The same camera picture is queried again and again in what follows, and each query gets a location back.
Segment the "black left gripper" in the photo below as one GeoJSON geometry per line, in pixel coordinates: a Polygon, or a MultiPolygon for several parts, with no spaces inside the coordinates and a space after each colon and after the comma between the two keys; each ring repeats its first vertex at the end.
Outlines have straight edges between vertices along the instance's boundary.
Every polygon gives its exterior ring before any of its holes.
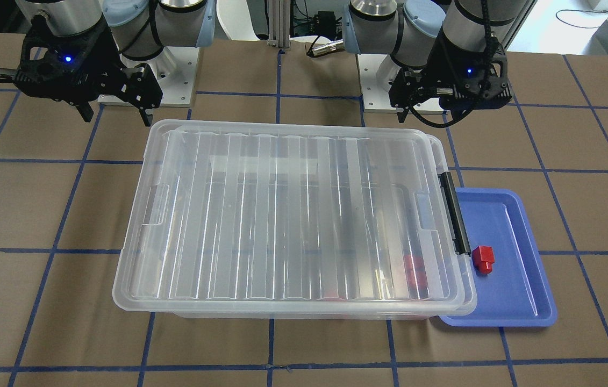
{"type": "Polygon", "coordinates": [[[438,98],[448,111],[500,109],[512,100],[507,57],[495,35],[476,35],[485,47],[467,51],[443,32],[438,34],[426,66],[418,74],[405,68],[390,87],[390,105],[407,110],[438,98]]]}

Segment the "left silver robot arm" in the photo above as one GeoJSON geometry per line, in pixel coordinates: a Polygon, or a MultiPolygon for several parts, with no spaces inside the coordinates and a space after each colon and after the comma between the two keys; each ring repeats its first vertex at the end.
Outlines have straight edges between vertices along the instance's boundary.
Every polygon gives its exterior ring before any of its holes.
{"type": "Polygon", "coordinates": [[[398,113],[437,98],[464,115],[512,100],[502,38],[524,1],[350,1],[341,25],[345,49],[388,56],[397,73],[388,103],[398,113]]]}

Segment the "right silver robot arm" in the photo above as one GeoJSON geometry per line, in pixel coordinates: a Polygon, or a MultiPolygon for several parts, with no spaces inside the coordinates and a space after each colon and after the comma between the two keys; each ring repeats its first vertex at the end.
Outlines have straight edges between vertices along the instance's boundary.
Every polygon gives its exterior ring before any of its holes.
{"type": "Polygon", "coordinates": [[[30,24],[16,69],[0,83],[34,98],[73,106],[83,120],[100,95],[135,107],[146,126],[161,105],[160,73],[168,47],[207,47],[215,1],[18,1],[30,24]]]}

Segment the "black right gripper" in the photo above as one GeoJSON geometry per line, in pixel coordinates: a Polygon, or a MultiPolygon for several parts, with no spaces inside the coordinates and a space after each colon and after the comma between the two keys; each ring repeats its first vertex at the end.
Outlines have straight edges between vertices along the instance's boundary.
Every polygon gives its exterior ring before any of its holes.
{"type": "Polygon", "coordinates": [[[11,83],[28,96],[73,104],[85,122],[94,117],[90,101],[99,95],[114,95],[135,107],[149,127],[152,110],[163,98],[149,64],[125,68],[104,21],[65,37],[56,36],[47,22],[34,21],[22,42],[19,66],[11,73],[11,83]]]}

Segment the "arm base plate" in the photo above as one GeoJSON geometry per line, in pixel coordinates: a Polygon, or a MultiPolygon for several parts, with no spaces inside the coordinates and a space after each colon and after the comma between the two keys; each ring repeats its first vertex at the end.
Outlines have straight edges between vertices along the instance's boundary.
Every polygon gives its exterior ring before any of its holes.
{"type": "MultiPolygon", "coordinates": [[[[194,84],[201,49],[198,47],[164,47],[159,56],[148,61],[153,74],[163,91],[163,98],[159,107],[190,107],[194,97],[194,84]]],[[[122,64],[127,68],[134,68],[142,62],[133,61],[120,54],[122,64]]],[[[118,96],[112,94],[108,78],[96,86],[99,91],[97,101],[104,105],[134,107],[128,102],[122,101],[118,96]]]]}
{"type": "Polygon", "coordinates": [[[388,93],[399,66],[382,54],[358,54],[357,64],[365,112],[395,113],[388,93]]]}

